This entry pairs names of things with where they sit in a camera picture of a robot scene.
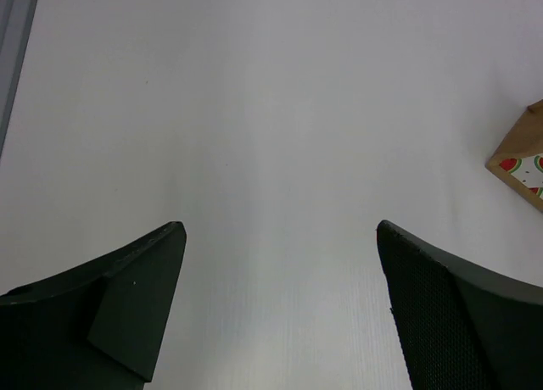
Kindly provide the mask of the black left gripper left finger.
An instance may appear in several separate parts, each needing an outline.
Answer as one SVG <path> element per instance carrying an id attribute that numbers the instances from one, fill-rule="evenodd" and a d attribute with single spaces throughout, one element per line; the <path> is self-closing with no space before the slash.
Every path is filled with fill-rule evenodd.
<path id="1" fill-rule="evenodd" d="M 172 221 L 1 297 L 3 389 L 142 389 L 153 380 L 186 247 Z"/>

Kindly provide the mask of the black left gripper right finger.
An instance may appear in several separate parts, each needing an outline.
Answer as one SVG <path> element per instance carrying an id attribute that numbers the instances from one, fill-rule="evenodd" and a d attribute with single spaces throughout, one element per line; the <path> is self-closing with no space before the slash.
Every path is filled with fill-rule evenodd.
<path id="1" fill-rule="evenodd" d="M 378 256 L 411 387 L 540 389 L 542 289 L 377 227 Z"/>

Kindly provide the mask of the burlap watermelon canvas bag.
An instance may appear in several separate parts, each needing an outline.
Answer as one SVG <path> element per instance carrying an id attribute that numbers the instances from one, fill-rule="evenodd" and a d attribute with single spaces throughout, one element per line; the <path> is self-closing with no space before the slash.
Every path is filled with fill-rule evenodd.
<path id="1" fill-rule="evenodd" d="M 542 212 L 542 101 L 529 105 L 485 168 Z"/>

